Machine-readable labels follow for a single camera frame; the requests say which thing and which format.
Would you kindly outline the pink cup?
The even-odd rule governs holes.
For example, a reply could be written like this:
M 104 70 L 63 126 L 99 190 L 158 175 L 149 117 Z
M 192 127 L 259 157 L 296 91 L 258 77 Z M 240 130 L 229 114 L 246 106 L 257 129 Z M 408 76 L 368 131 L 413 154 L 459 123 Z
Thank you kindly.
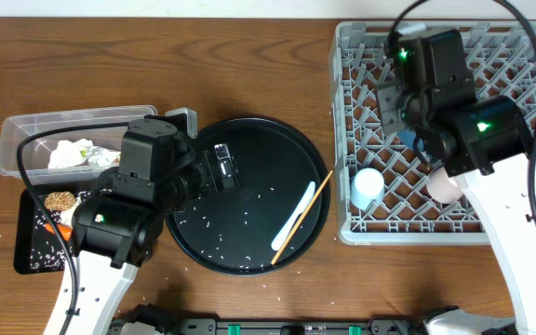
M 426 190 L 435 201 L 442 204 L 457 202 L 463 196 L 456 178 L 451 177 L 444 167 L 430 174 Z

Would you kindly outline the wooden chopstick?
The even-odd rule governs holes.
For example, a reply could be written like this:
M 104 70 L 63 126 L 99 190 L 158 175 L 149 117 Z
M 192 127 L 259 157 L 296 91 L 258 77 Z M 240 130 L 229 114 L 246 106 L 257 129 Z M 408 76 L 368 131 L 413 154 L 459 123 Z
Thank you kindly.
M 328 175 L 326 176 L 326 178 L 321 182 L 320 186 L 317 186 L 316 185 L 316 182 L 315 182 L 315 194 L 312 198 L 312 200 L 310 201 L 310 204 L 309 206 L 306 208 L 306 210 L 301 214 L 301 216 L 298 217 L 296 223 L 294 224 L 292 230 L 290 231 L 288 237 L 286 238 L 283 246 L 278 250 L 278 251 L 275 251 L 275 255 L 273 256 L 270 264 L 272 266 L 275 266 L 275 264 L 277 263 L 278 259 L 280 258 L 280 256 L 282 255 L 282 253 L 286 250 L 286 248 L 288 247 L 288 243 L 290 242 L 290 240 L 292 239 L 292 237 L 295 235 L 295 233 L 297 232 L 297 230 L 301 227 L 302 225 L 302 222 L 303 220 L 305 219 L 305 217 L 307 216 L 307 214 L 309 213 L 309 211 L 311 210 L 312 208 L 312 205 L 314 204 L 314 202 L 318 199 L 318 197 L 320 196 L 321 192 L 323 191 L 323 189 L 328 185 L 328 181 L 329 181 L 329 178 L 331 177 L 333 171 L 331 170 Z

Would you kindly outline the foil wrapper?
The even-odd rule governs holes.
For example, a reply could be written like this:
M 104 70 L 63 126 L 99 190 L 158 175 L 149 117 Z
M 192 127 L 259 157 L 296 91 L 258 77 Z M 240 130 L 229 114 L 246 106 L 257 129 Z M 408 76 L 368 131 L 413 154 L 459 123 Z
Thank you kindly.
M 121 152 L 100 146 L 90 146 L 85 150 L 85 159 L 90 166 L 106 167 L 120 162 Z

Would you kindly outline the white plastic knife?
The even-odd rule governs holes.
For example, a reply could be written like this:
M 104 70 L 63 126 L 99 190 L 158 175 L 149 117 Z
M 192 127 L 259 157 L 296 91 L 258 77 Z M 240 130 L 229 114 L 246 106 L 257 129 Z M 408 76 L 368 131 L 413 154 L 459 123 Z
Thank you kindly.
M 278 234 L 272 240 L 271 248 L 273 251 L 278 251 L 283 246 L 286 238 L 288 237 L 298 217 L 301 216 L 301 214 L 309 206 L 310 201 L 312 200 L 314 194 L 315 194 L 315 182 L 310 181 L 309 184 L 307 185 L 307 188 L 303 196 L 298 202 L 297 206 L 293 209 L 287 221 L 283 224 Z

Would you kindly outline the light blue cup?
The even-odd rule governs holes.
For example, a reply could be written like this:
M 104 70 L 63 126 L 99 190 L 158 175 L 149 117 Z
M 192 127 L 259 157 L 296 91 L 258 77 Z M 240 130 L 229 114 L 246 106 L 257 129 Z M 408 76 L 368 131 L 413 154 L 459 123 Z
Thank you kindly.
M 359 170 L 351 182 L 350 201 L 361 210 L 379 204 L 384 198 L 385 181 L 380 171 L 366 167 Z

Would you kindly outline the white tissue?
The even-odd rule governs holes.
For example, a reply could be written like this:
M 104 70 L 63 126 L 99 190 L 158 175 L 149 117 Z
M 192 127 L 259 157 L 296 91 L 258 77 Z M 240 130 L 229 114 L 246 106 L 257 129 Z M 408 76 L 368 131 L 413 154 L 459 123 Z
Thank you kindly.
M 58 146 L 49 157 L 47 167 L 72 168 L 80 166 L 87 160 L 87 150 L 93 146 L 93 142 L 86 139 L 79 141 L 59 141 Z

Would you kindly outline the dark blue plate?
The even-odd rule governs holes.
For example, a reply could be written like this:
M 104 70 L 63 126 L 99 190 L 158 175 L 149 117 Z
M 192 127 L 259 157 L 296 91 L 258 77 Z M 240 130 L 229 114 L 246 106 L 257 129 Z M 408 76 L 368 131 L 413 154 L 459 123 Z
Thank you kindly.
M 396 133 L 396 136 L 401 140 L 401 142 L 406 145 L 408 148 L 413 149 L 413 142 L 416 139 L 416 133 L 412 130 L 402 130 L 398 131 Z M 417 148 L 420 151 L 424 150 L 423 142 L 422 140 L 418 140 L 417 142 Z

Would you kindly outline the orange carrot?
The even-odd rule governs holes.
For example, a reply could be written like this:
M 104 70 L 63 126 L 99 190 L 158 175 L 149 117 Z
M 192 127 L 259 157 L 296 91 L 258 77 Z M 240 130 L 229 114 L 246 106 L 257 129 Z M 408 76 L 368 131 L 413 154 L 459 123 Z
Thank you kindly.
M 51 234 L 55 234 L 55 229 L 50 223 L 46 223 L 44 225 L 45 229 L 50 232 Z M 63 224 L 57 224 L 57 229 L 59 230 L 61 236 L 65 241 L 69 241 L 71 238 L 71 234 L 73 229 L 71 227 L 65 226 Z

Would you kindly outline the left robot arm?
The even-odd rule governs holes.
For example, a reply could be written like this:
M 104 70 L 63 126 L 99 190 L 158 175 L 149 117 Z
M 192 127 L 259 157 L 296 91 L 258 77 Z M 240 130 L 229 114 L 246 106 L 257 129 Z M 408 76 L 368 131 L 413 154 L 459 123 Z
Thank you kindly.
M 103 334 L 140 267 L 151 257 L 165 217 L 186 201 L 236 186 L 225 144 L 197 152 L 172 118 L 128 123 L 108 194 L 92 192 L 73 214 L 71 247 L 48 334 Z

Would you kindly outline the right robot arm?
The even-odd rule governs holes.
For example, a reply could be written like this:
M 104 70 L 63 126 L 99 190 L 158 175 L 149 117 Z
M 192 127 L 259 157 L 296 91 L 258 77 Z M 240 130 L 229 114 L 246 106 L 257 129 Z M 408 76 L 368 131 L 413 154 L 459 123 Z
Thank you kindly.
M 410 129 L 414 152 L 442 163 L 429 184 L 439 202 L 451 192 L 475 210 L 502 270 L 510 319 L 449 307 L 430 316 L 427 334 L 536 334 L 536 149 L 516 103 L 476 96 L 455 29 L 391 32 L 395 79 L 377 91 L 385 133 Z

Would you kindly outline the brown walnut shell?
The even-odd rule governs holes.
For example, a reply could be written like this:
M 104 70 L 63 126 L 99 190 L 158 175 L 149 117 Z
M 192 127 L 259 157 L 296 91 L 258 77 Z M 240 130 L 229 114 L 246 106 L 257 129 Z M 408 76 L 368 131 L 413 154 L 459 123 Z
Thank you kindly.
M 54 192 L 47 195 L 44 205 L 52 211 L 64 211 L 72 208 L 76 198 L 71 192 Z

